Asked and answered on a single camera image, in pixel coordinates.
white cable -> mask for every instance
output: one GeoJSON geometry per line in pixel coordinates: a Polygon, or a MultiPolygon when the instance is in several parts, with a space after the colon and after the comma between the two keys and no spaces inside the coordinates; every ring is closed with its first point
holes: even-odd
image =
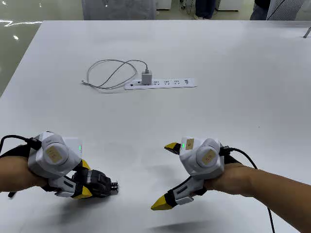
{"type": "Polygon", "coordinates": [[[128,60],[128,61],[125,62],[125,61],[121,61],[121,60],[117,60],[117,59],[104,59],[104,60],[99,60],[99,61],[95,62],[93,65],[91,65],[91,67],[87,70],[87,73],[86,73],[86,82],[85,82],[85,81],[82,81],[82,84],[84,84],[84,85],[86,85],[86,86],[93,87],[93,88],[105,89],[105,90],[112,90],[112,89],[116,89],[116,88],[122,87],[122,86],[125,85],[125,83],[126,83],[127,81],[130,81],[131,79],[133,79],[133,78],[137,75],[137,73],[138,73],[138,71],[137,71],[137,69],[135,68],[135,66],[133,66],[130,62],[142,62],[142,63],[144,63],[144,64],[146,65],[146,73],[149,72],[149,71],[148,71],[148,65],[147,65],[147,63],[145,63],[144,61],[141,61],[141,60],[128,60]],[[120,63],[122,63],[122,65],[120,65],[114,72],[112,72],[112,74],[109,76],[109,78],[108,78],[103,84],[101,84],[101,85],[99,85],[99,86],[96,86],[96,85],[91,84],[91,83],[89,82],[89,74],[90,74],[91,70],[92,70],[95,66],[97,66],[97,65],[99,65],[99,64],[101,64],[101,63],[104,63],[104,62],[120,62],[120,63]],[[133,69],[134,72],[135,72],[134,75],[132,75],[130,78],[126,79],[125,81],[123,81],[123,82],[121,82],[121,83],[119,83],[119,84],[117,84],[117,85],[108,86],[108,87],[103,87],[103,86],[115,75],[115,73],[116,73],[122,66],[124,66],[124,65],[129,65],[129,66],[131,66],[132,69],[133,69]]]}

black cord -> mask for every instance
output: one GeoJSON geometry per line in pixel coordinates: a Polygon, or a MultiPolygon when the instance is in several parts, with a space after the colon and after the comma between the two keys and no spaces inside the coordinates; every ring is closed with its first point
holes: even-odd
{"type": "Polygon", "coordinates": [[[271,15],[267,18],[267,20],[269,20],[269,19],[272,17],[272,15],[274,15],[274,13],[280,8],[280,6],[281,6],[284,2],[285,2],[285,0],[283,0],[283,1],[277,6],[277,8],[274,9],[274,11],[271,13],[271,15]]]}
{"type": "Polygon", "coordinates": [[[38,139],[35,139],[33,137],[31,138],[26,138],[26,137],[22,137],[22,136],[18,136],[18,135],[7,135],[7,136],[4,136],[1,141],[0,141],[0,155],[1,155],[1,151],[2,151],[2,147],[3,147],[3,144],[4,144],[4,141],[5,139],[7,138],[17,138],[17,139],[20,139],[20,140],[23,140],[25,141],[31,148],[35,149],[35,150],[38,150],[41,148],[41,142],[38,140],[38,139]]]}
{"type": "Polygon", "coordinates": [[[17,139],[20,139],[20,140],[23,140],[23,141],[27,141],[28,140],[26,137],[22,137],[22,136],[18,136],[18,135],[7,135],[7,136],[4,136],[1,139],[1,141],[0,141],[0,154],[1,154],[1,151],[2,151],[2,147],[3,147],[4,141],[7,138],[17,138],[17,139]]]}
{"type": "MultiPolygon", "coordinates": [[[[258,169],[256,164],[254,163],[254,161],[243,150],[236,149],[236,148],[229,148],[229,151],[236,151],[236,152],[241,153],[242,155],[244,155],[248,159],[249,162],[251,162],[251,164],[253,165],[254,169],[258,169]]],[[[267,207],[267,209],[268,209],[268,213],[269,213],[269,217],[270,217],[270,223],[271,223],[272,232],[275,233],[271,210],[268,207],[267,207]]]]}

beige label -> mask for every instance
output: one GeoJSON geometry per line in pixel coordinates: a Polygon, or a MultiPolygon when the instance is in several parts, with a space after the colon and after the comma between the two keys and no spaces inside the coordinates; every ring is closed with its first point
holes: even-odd
{"type": "Polygon", "coordinates": [[[192,150],[194,144],[194,138],[188,139],[186,143],[186,150],[192,150]]]}
{"type": "Polygon", "coordinates": [[[53,161],[53,163],[57,163],[62,159],[61,155],[58,153],[57,149],[55,147],[50,147],[46,150],[47,155],[49,158],[53,161]]]}
{"type": "Polygon", "coordinates": [[[215,152],[212,151],[212,150],[209,150],[209,152],[207,152],[207,153],[203,156],[202,162],[203,162],[205,165],[207,165],[207,164],[209,164],[209,163],[213,160],[213,158],[215,158],[215,157],[216,157],[215,152]]]}

power strip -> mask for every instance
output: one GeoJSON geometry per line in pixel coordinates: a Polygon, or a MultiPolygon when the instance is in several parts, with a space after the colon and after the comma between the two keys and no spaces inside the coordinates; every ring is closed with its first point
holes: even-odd
{"type": "Polygon", "coordinates": [[[195,79],[155,79],[152,85],[142,85],[141,80],[133,80],[124,86],[125,90],[196,87],[195,79]]]}

human arm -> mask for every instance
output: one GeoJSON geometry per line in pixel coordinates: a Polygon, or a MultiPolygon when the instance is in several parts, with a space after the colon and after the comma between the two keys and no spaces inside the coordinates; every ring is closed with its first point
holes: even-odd
{"type": "Polygon", "coordinates": [[[311,186],[241,164],[225,165],[208,190],[254,197],[302,233],[311,229],[311,186]]]}
{"type": "Polygon", "coordinates": [[[27,159],[19,156],[0,158],[0,192],[16,192],[33,186],[45,186],[47,181],[34,175],[27,159]]]}

